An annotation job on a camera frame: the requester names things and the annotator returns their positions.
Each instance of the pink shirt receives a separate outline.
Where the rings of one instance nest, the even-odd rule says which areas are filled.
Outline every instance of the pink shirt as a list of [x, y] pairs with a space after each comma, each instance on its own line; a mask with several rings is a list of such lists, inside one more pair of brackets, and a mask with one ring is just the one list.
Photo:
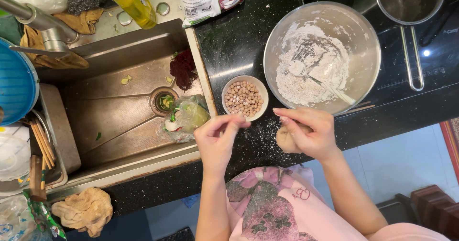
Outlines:
[[[226, 184], [230, 241], [366, 241], [325, 204], [310, 168], [253, 168]], [[399, 223], [370, 241], [449, 241], [421, 226]]]

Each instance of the flour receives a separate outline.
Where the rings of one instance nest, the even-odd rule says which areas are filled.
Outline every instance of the flour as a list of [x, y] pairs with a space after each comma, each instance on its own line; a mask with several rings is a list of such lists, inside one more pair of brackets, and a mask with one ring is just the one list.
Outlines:
[[314, 21], [298, 26], [299, 23], [292, 24], [282, 39], [284, 53], [279, 56], [276, 76], [279, 93], [288, 101], [305, 106], [336, 99], [313, 80], [289, 73], [288, 66], [290, 61], [299, 60], [311, 69], [309, 75], [342, 90], [349, 77], [347, 50], [340, 40], [326, 36]]

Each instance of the red rug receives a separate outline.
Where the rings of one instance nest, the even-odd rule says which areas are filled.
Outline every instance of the red rug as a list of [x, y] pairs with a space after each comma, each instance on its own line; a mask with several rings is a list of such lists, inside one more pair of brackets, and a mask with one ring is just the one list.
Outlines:
[[440, 127], [459, 182], [459, 118], [444, 121]]

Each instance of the sink drain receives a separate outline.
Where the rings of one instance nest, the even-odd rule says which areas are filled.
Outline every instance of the sink drain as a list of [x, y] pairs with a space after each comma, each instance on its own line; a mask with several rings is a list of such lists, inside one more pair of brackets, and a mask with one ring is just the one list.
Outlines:
[[161, 117], [164, 117], [169, 113], [170, 110], [163, 109], [159, 102], [161, 102], [161, 98], [164, 97], [165, 95], [171, 95], [174, 97], [175, 100], [179, 98], [179, 95], [177, 92], [174, 90], [167, 88], [167, 87], [162, 87], [156, 89], [151, 96], [150, 99], [150, 106], [152, 106], [152, 110], [156, 115], [159, 115]]

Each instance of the hand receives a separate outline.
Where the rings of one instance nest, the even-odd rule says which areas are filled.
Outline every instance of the hand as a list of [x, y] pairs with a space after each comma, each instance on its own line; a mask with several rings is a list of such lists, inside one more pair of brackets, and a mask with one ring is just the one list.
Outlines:
[[[293, 141], [306, 155], [319, 162], [341, 154], [335, 141], [334, 118], [325, 111], [299, 107], [297, 109], [275, 108], [274, 113], [291, 134]], [[304, 132], [298, 121], [309, 126], [313, 132]]]
[[250, 122], [246, 122], [240, 115], [225, 115], [212, 118], [195, 130], [194, 136], [201, 153], [204, 174], [224, 177], [236, 134], [240, 128], [249, 126]]

